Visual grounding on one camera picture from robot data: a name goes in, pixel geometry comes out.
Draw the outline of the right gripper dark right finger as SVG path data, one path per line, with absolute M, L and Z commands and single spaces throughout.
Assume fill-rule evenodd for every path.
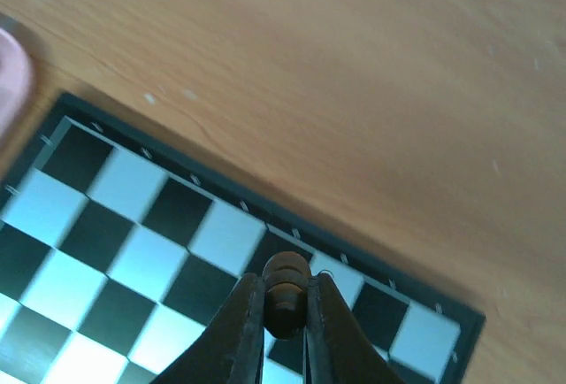
M 363 333 L 328 273 L 309 281 L 305 383 L 402 383 Z

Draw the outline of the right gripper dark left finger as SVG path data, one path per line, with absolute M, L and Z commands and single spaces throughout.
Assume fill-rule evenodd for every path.
M 198 339 L 155 383 L 259 383 L 264 361 L 264 291 L 246 273 Z

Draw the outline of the dark brown chess piece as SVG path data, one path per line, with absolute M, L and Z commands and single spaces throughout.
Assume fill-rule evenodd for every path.
M 280 252 L 266 263 L 264 327 L 274 338 L 291 340 L 306 326 L 311 277 L 309 263 L 293 251 Z

